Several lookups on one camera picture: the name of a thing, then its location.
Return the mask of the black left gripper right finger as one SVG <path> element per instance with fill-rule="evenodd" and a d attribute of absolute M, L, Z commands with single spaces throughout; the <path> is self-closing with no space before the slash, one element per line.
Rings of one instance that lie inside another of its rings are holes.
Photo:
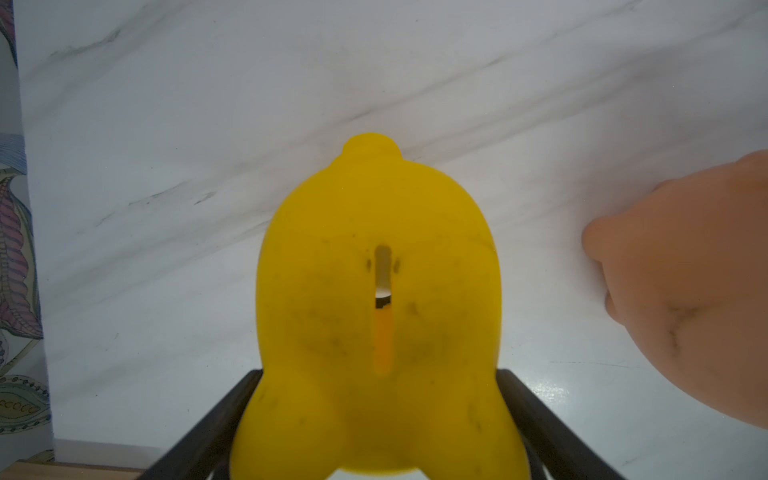
<path fill-rule="evenodd" d="M 524 438 L 533 479 L 624 479 L 510 370 L 498 369 L 496 381 Z"/>

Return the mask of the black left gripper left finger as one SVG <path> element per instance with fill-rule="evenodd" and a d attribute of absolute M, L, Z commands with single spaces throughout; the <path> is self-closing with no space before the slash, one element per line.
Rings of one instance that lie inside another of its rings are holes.
<path fill-rule="evenodd" d="M 247 373 L 203 419 L 138 479 L 229 479 L 229 458 L 234 436 L 262 375 L 262 370 Z"/>

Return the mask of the pink piggy bank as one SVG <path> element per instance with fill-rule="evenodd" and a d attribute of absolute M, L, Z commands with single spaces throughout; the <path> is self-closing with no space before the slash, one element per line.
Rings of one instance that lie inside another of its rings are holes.
<path fill-rule="evenodd" d="M 582 234 L 608 314 L 668 381 L 767 424 L 767 154 L 659 184 Z"/>

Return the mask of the yellow piggy bank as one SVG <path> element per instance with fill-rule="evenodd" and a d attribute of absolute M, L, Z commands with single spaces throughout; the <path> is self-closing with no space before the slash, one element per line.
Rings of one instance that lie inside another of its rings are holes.
<path fill-rule="evenodd" d="M 266 230 L 263 375 L 231 477 L 529 478 L 496 381 L 501 316 L 498 254 L 471 196 L 384 135 L 351 138 Z"/>

